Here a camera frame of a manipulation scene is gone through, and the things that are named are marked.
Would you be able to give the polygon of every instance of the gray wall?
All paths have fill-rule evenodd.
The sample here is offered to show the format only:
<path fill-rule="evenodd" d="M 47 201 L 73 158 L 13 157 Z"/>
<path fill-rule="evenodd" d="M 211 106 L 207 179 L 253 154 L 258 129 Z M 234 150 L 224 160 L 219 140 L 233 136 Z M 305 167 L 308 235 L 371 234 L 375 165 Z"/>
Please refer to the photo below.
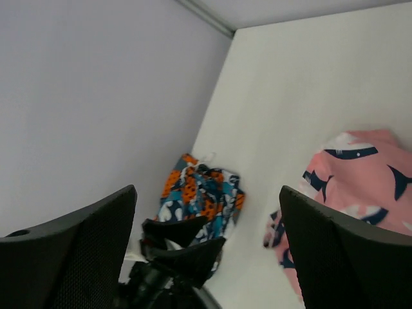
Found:
<path fill-rule="evenodd" d="M 173 0 L 0 2 L 0 236 L 129 184 L 153 216 L 230 41 Z"/>

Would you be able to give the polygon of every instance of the fabric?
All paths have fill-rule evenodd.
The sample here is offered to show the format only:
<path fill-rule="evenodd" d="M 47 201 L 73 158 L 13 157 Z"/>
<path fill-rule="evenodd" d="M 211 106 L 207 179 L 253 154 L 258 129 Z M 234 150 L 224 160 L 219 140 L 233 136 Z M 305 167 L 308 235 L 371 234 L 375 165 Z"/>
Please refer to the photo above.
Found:
<path fill-rule="evenodd" d="M 228 238 L 245 199 L 239 183 L 238 175 L 224 169 L 209 169 L 184 154 L 166 181 L 156 218 L 161 222 L 176 222 L 206 216 L 208 224 L 193 243 L 220 236 Z"/>
<path fill-rule="evenodd" d="M 387 130 L 348 131 L 314 155 L 299 190 L 330 208 L 412 236 L 412 153 Z M 264 246 L 274 248 L 296 293 L 301 290 L 282 215 L 270 215 Z"/>

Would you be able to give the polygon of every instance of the shark print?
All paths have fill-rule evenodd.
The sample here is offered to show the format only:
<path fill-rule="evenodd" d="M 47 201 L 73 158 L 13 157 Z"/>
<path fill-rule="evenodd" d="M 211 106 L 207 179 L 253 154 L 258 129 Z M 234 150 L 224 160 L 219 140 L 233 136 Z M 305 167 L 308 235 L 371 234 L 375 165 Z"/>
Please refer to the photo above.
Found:
<path fill-rule="evenodd" d="M 329 155 L 341 160 L 354 160 L 364 158 L 366 156 L 375 155 L 378 153 L 378 149 L 376 149 L 375 147 L 356 150 L 325 149 L 325 151 Z"/>
<path fill-rule="evenodd" d="M 407 185 L 412 183 L 412 178 L 405 176 L 390 165 L 388 165 L 388 167 L 391 169 L 393 176 L 395 177 L 395 201 L 397 201 L 405 192 Z"/>

